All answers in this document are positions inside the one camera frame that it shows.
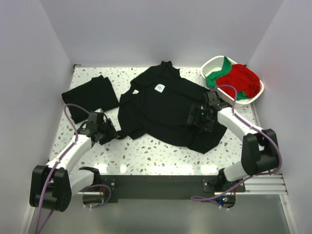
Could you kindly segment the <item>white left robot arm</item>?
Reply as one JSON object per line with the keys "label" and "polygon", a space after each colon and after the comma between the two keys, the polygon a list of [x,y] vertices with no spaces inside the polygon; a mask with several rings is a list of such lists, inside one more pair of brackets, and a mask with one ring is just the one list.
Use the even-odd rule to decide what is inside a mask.
{"label": "white left robot arm", "polygon": [[29,203],[32,207],[63,212],[72,196],[86,187],[101,184],[97,168],[83,166],[72,175],[78,161],[95,144],[117,138],[112,121],[101,112],[90,112],[87,121],[75,132],[70,143],[46,165],[32,171]]}

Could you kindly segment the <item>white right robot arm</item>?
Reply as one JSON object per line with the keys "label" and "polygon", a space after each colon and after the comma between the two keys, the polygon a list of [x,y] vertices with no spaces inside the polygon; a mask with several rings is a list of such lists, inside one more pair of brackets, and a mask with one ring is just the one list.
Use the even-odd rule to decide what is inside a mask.
{"label": "white right robot arm", "polygon": [[239,162],[219,170],[216,180],[211,183],[215,191],[220,191],[229,182],[280,169],[282,159],[275,131],[253,125],[231,104],[222,102],[217,92],[209,91],[202,95],[201,104],[191,106],[187,125],[207,133],[217,124],[225,126],[240,139],[242,151]]}

